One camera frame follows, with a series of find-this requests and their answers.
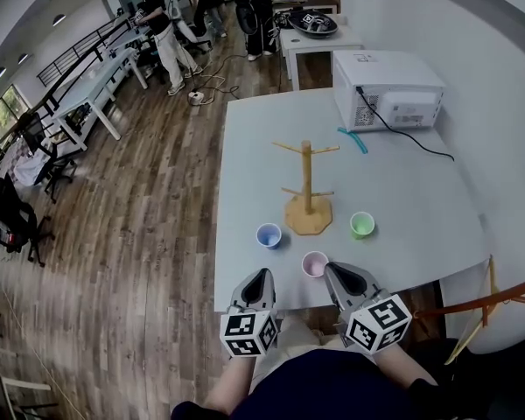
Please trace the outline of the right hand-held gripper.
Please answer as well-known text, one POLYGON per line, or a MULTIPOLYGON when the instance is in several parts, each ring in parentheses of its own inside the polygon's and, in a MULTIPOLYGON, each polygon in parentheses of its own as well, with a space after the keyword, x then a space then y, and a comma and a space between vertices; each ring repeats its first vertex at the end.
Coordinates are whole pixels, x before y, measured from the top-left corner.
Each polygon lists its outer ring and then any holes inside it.
POLYGON ((410 311, 397 294, 373 302, 371 298, 382 289, 368 271, 345 262, 329 262, 325 284, 341 311, 339 335, 346 348, 356 346, 373 355, 404 337, 411 322, 410 311))

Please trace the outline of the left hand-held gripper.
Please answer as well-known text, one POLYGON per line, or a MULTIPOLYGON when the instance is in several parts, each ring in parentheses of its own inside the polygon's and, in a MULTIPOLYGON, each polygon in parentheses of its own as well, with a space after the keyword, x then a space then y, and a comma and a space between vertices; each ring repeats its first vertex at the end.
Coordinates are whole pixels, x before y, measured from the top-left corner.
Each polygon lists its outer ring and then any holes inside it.
POLYGON ((230 306, 220 318, 220 341, 231 357, 261 357, 278 335, 275 284, 272 272, 261 268, 233 291, 230 306))

